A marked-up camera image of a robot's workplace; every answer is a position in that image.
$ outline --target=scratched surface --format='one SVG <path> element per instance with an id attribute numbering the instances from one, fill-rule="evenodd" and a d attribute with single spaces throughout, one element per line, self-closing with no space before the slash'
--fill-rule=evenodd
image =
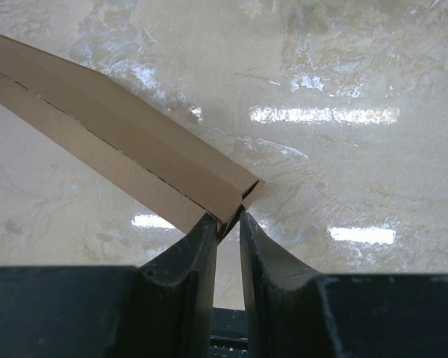
<path id="1" fill-rule="evenodd" d="M 0 0 L 0 33 L 112 77 L 267 181 L 321 271 L 448 271 L 448 0 Z M 181 237 L 0 106 L 0 265 L 142 264 Z M 234 230 L 215 304 L 242 308 Z"/>

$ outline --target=cardboard box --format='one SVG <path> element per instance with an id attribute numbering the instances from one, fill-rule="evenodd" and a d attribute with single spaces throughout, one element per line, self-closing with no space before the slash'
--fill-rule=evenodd
<path id="1" fill-rule="evenodd" d="M 187 233 L 264 182 L 106 76 L 0 35 L 0 104 Z"/>

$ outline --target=black object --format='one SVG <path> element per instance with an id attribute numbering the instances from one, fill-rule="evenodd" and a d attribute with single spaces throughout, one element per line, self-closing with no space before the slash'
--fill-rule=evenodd
<path id="1" fill-rule="evenodd" d="M 0 357 L 207 357 L 217 224 L 141 268 L 0 268 Z"/>
<path id="2" fill-rule="evenodd" d="M 250 357 L 448 358 L 448 275 L 320 274 L 240 221 Z"/>

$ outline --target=brown box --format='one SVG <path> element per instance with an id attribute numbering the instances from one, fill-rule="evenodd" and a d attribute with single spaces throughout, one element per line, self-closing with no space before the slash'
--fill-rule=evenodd
<path id="1" fill-rule="evenodd" d="M 0 104 L 187 233 L 264 182 L 106 76 L 0 35 Z"/>

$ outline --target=brown cardboard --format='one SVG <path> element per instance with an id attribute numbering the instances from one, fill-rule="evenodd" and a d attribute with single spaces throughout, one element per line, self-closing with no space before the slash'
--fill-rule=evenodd
<path id="1" fill-rule="evenodd" d="M 106 76 L 0 35 L 0 104 L 188 232 L 263 182 Z"/>

